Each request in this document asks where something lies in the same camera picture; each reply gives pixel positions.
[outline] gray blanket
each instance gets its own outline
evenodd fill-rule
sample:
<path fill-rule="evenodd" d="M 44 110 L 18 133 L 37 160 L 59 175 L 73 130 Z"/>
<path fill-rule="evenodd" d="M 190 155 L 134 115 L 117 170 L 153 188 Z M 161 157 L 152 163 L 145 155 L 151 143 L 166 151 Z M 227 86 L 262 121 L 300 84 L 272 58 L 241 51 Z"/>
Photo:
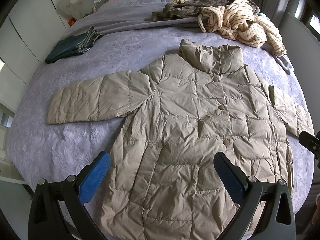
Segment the gray blanket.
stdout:
<path fill-rule="evenodd" d="M 49 182 L 64 180 L 70 174 L 78 174 L 101 150 L 109 151 L 124 121 L 115 118 L 99 122 L 47 125 L 48 106 L 54 92 L 73 82 L 108 73 L 127 69 L 138 71 L 164 54 L 177 53 L 183 38 L 205 46 L 241 46 L 246 64 L 269 84 L 286 91 L 297 103 L 306 105 L 294 73 L 287 75 L 263 49 L 229 41 L 215 33 L 202 33 L 199 27 L 137 28 L 139 24 L 152 22 L 152 11 L 163 8 L 165 3 L 166 0 L 117 0 L 106 3 L 97 13 L 77 21 L 69 33 L 80 34 L 94 25 L 99 32 L 108 35 L 97 41 L 85 54 L 60 59 L 50 65 L 42 64 L 34 74 L 15 114 L 6 148 L 9 157 L 33 190 L 40 178 L 46 178 Z M 311 186 L 314 157 L 299 144 L 296 137 L 288 134 L 288 139 L 294 163 L 292 202 L 297 212 Z M 98 224 L 104 192 L 105 183 L 102 183 L 94 199 L 86 204 Z M 68 213 L 63 210 L 70 221 Z"/>
<path fill-rule="evenodd" d="M 180 4 L 169 2 L 164 6 L 162 12 L 153 12 L 152 19 L 154 21 L 161 21 L 171 20 L 174 17 L 185 18 L 190 16 L 197 16 L 199 14 L 199 10 L 201 10 L 202 7 L 218 7 L 220 5 L 227 6 L 233 3 L 233 1 L 234 0 L 191 0 Z M 259 7 L 254 2 L 249 0 L 248 4 L 252 6 L 253 14 L 257 14 L 260 12 Z"/>

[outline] window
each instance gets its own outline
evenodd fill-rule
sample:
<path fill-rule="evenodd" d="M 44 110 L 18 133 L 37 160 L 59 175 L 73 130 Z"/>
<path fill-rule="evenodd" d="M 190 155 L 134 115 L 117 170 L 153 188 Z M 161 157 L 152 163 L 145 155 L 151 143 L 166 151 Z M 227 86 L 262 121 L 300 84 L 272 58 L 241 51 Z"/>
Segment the window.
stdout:
<path fill-rule="evenodd" d="M 305 6 L 306 6 L 306 0 L 299 0 L 298 6 L 297 6 L 295 14 L 294 14 L 294 16 L 298 20 L 301 19 L 301 16 L 302 16 L 302 13 L 303 13 Z"/>
<path fill-rule="evenodd" d="M 0 125 L 10 128 L 13 121 L 13 117 L 0 111 Z"/>
<path fill-rule="evenodd" d="M 306 4 L 300 20 L 311 33 L 320 41 L 320 22 L 319 18 L 312 11 L 310 5 Z"/>
<path fill-rule="evenodd" d="M 0 71 L 1 71 L 1 69 L 3 68 L 3 66 L 4 66 L 4 62 L 3 62 L 2 59 L 0 58 Z"/>
<path fill-rule="evenodd" d="M 14 112 L 10 111 L 4 105 L 0 104 L 0 126 L 11 127 Z"/>

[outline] gray fabric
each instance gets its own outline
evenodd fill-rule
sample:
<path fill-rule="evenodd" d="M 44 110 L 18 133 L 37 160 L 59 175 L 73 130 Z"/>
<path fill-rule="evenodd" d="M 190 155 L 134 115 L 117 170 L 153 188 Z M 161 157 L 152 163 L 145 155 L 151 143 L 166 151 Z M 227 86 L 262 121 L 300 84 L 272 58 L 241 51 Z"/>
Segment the gray fabric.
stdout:
<path fill-rule="evenodd" d="M 283 54 L 281 56 L 276 55 L 273 47 L 268 43 L 263 44 L 261 48 L 269 52 L 287 74 L 290 75 L 293 73 L 294 69 L 287 54 Z"/>
<path fill-rule="evenodd" d="M 102 34 L 97 32 L 94 26 L 90 26 L 89 30 L 81 35 L 71 35 L 65 40 L 59 41 L 47 56 L 45 62 L 50 64 L 61 58 L 84 54 L 93 46 L 95 41 L 102 37 Z"/>
<path fill-rule="evenodd" d="M 169 2 L 164 6 L 162 12 L 153 12 L 152 19 L 154 21 L 161 21 L 173 19 L 174 17 L 185 18 L 197 16 L 202 7 L 218 7 L 220 5 L 228 6 L 233 2 L 234 0 L 191 0 L 179 4 Z M 249 2 L 249 5 L 252 6 L 253 14 L 260 12 L 259 7 L 256 4 L 250 0 Z"/>
<path fill-rule="evenodd" d="M 137 1 L 143 3 L 143 0 L 133 0 L 133 3 Z M 129 0 L 116 2 L 119 11 L 125 12 L 126 9 L 127 15 L 130 15 L 132 8 L 128 8 Z M 6 150 L 33 190 L 40 178 L 46 178 L 49 182 L 64 180 L 70 174 L 79 173 L 101 150 L 109 151 L 124 121 L 115 118 L 108 121 L 47 125 L 48 106 L 54 92 L 73 82 L 108 73 L 127 69 L 138 71 L 164 54 L 177 53 L 183 38 L 205 46 L 217 47 L 224 44 L 240 46 L 246 64 L 270 85 L 281 88 L 295 102 L 306 106 L 303 92 L 294 73 L 287 75 L 267 51 L 226 40 L 215 33 L 202 33 L 199 27 L 186 29 L 170 26 L 111 33 L 111 30 L 116 29 L 116 25 L 119 24 L 115 15 L 110 15 L 113 12 L 111 7 L 111 3 L 106 3 L 96 14 L 77 21 L 70 29 L 70 33 L 83 33 L 88 26 L 95 25 L 98 31 L 108 30 L 110 34 L 102 37 L 83 55 L 60 59 L 50 65 L 42 64 L 34 74 L 17 109 L 8 135 Z M 150 4 L 150 9 L 146 13 L 151 15 L 154 8 L 156 6 Z M 140 11 L 140 15 L 143 17 L 144 12 Z M 112 27 L 107 26 L 112 23 L 108 16 L 113 17 L 116 22 Z M 299 144 L 296 137 L 290 134 L 287 136 L 293 151 L 292 203 L 294 211 L 297 212 L 310 189 L 314 157 Z M 102 183 L 94 199 L 86 204 L 97 223 L 100 223 L 101 202 L 105 190 L 105 183 Z M 68 213 L 63 210 L 67 220 L 70 221 Z"/>

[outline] beige puffer jacket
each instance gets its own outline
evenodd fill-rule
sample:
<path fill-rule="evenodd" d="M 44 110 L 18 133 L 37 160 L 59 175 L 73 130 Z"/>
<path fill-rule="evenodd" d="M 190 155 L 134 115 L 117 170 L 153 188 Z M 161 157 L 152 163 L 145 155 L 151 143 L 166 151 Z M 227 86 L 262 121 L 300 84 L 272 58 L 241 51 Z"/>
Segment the beige puffer jacket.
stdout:
<path fill-rule="evenodd" d="M 49 124 L 127 117 L 111 151 L 107 234 L 216 239 L 238 208 L 213 167 L 220 151 L 247 175 L 283 178 L 293 191 L 286 128 L 313 133 L 309 112 L 244 65 L 238 46 L 182 40 L 180 52 L 139 72 L 72 84 L 52 99 Z"/>

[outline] jacket sleeve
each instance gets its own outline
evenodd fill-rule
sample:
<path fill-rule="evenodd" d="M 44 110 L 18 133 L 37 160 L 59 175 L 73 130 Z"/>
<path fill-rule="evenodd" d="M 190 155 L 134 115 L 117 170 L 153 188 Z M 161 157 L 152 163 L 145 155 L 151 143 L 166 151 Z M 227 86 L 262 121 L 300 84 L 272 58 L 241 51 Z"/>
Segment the jacket sleeve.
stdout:
<path fill-rule="evenodd" d="M 302 131 L 314 135 L 313 124 L 310 113 L 303 106 L 297 104 L 283 90 L 270 86 L 265 80 L 258 76 L 262 88 L 269 98 L 274 110 L 280 116 L 286 129 L 295 136 Z"/>
<path fill-rule="evenodd" d="M 49 106 L 48 124 L 98 121 L 125 117 L 155 91 L 163 58 L 139 72 L 121 71 L 77 82 L 56 92 Z"/>

